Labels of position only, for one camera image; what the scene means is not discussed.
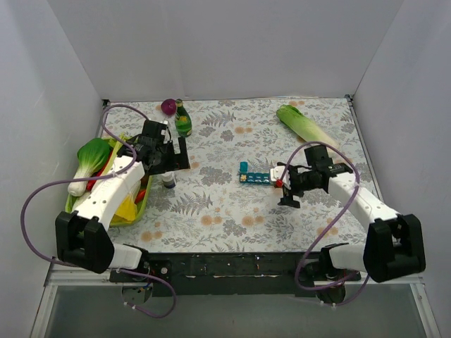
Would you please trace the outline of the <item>white pill bottle blue label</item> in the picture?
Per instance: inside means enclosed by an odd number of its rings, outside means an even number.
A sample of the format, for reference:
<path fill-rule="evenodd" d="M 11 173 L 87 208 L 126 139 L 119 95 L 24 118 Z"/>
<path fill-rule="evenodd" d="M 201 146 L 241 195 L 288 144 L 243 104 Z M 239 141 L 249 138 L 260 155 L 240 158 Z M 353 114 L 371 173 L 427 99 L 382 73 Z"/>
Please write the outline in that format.
<path fill-rule="evenodd" d="M 174 172 L 165 172 L 161 174 L 161 180 L 163 185 L 167 189 L 172 189 L 176 186 L 175 174 Z"/>

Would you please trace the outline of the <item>teal weekly pill organizer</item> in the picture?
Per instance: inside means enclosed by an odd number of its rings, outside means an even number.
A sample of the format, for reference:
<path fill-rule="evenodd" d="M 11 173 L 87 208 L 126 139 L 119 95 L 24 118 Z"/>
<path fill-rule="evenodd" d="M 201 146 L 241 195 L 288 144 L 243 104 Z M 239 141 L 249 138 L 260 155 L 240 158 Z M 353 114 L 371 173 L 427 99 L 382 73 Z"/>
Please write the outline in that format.
<path fill-rule="evenodd" d="M 241 175 L 246 175 L 247 180 L 242 181 Z M 272 185 L 270 181 L 270 173 L 255 173 L 250 172 L 248 168 L 248 162 L 242 161 L 240 163 L 239 170 L 239 183 L 240 184 L 257 184 L 257 185 Z"/>

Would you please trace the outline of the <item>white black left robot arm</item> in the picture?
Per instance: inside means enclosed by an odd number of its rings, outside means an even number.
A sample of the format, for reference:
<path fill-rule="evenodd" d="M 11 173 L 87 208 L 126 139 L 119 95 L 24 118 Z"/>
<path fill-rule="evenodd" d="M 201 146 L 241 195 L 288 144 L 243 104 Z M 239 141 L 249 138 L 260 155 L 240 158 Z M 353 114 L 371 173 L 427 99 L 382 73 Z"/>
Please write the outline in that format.
<path fill-rule="evenodd" d="M 111 241 L 108 230 L 116 211 L 145 176 L 188 169 L 184 138 L 174 150 L 168 123 L 146 120 L 140 134 L 113 152 L 106 180 L 94 184 L 89 196 L 70 213 L 56 218 L 58 258 L 95 273 L 108 269 L 135 270 L 143 250 Z"/>

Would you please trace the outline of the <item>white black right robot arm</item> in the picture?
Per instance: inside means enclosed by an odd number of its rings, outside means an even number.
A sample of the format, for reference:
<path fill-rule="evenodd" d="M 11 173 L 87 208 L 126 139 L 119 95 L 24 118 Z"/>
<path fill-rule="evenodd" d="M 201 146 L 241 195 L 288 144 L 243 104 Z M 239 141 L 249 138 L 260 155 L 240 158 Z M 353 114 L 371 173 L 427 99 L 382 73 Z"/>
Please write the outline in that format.
<path fill-rule="evenodd" d="M 385 282 L 426 269 L 420 220 L 402 215 L 384 204 L 359 183 L 357 171 L 346 163 L 334 163 L 326 145 L 304 151 L 307 166 L 278 163 L 270 180 L 283 190 L 281 206 L 299 208 L 297 198 L 322 189 L 343 204 L 366 230 L 364 244 L 331 244 L 321 249 L 317 262 L 302 266 L 332 274 L 340 270 L 366 273 L 375 282 Z"/>

